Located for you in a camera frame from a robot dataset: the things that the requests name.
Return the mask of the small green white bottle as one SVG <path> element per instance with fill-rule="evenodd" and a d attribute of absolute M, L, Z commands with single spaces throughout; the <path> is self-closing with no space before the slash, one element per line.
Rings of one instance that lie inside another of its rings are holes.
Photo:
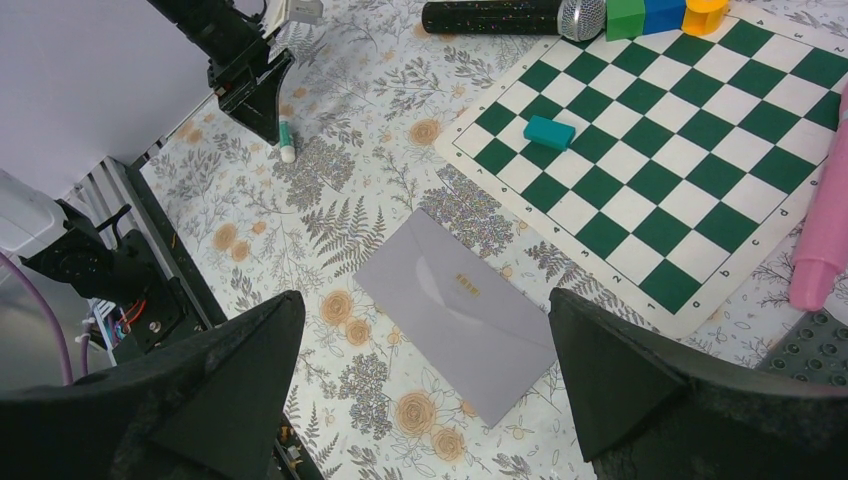
<path fill-rule="evenodd" d="M 286 164 L 291 164 L 296 160 L 296 148 L 294 146 L 293 136 L 290 129 L 289 119 L 280 117 L 278 121 L 279 143 L 278 148 L 281 160 Z"/>

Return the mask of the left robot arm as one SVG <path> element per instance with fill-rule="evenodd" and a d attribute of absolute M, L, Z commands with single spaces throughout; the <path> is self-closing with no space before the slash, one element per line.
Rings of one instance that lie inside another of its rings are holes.
<path fill-rule="evenodd" d="M 294 56 L 287 49 L 271 55 L 260 17 L 248 17 L 225 0 L 149 4 L 208 56 L 208 85 L 219 109 L 268 144 L 278 144 L 279 93 Z"/>

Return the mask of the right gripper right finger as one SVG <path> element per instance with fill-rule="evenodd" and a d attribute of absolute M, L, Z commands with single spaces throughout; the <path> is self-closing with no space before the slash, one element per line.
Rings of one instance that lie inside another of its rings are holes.
<path fill-rule="evenodd" d="M 549 322 L 582 457 L 600 479 L 843 479 L 847 391 L 744 368 L 569 290 Z"/>

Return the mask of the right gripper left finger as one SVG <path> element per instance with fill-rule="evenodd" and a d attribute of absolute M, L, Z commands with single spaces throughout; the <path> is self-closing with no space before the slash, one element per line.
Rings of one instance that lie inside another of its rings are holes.
<path fill-rule="evenodd" d="M 264 479 L 305 326 L 297 291 L 69 386 L 1 396 L 5 479 Z"/>

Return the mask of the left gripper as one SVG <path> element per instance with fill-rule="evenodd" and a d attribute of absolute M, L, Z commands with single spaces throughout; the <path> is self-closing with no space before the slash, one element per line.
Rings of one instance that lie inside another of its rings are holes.
<path fill-rule="evenodd" d="M 284 48 L 257 40 L 229 63 L 209 61 L 207 80 L 221 110 L 269 145 L 279 142 L 279 93 L 294 63 Z"/>

